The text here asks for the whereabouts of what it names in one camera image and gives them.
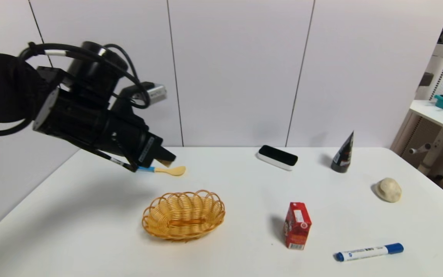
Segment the juice carton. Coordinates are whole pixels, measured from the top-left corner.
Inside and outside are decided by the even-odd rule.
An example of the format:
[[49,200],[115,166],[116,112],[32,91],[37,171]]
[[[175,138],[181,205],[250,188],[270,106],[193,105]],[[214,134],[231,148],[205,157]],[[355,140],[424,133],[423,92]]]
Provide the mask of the juice carton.
[[305,204],[291,202],[286,214],[284,232],[288,249],[304,250],[312,222]]

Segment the barcode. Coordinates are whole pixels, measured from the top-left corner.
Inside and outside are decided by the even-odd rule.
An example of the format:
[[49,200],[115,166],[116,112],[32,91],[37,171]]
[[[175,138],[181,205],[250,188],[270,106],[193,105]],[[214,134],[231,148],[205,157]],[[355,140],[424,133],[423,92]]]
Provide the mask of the barcode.
[[304,244],[290,244],[290,249],[303,250]]

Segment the wicker basket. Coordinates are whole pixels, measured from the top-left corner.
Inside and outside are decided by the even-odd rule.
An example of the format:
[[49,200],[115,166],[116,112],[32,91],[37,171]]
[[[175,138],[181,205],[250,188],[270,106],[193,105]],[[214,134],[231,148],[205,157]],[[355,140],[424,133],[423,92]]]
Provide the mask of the wicker basket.
[[146,232],[174,241],[195,240],[223,222],[225,205],[215,193],[166,193],[156,198],[143,212],[141,224]]

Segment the dough ball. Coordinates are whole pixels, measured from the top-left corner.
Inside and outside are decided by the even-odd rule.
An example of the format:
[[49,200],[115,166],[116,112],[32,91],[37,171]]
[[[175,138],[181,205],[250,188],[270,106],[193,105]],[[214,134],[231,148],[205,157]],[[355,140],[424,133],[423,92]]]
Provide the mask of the dough ball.
[[398,202],[403,193],[399,184],[392,178],[385,178],[375,188],[377,195],[390,203]]

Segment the blue handle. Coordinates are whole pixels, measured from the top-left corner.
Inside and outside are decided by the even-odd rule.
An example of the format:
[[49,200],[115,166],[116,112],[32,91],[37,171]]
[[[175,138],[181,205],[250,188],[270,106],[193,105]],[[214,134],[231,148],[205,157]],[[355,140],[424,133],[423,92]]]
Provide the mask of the blue handle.
[[138,167],[139,170],[143,170],[143,171],[151,171],[151,172],[155,172],[155,168],[154,167],[149,167],[149,168],[144,168],[144,167]]

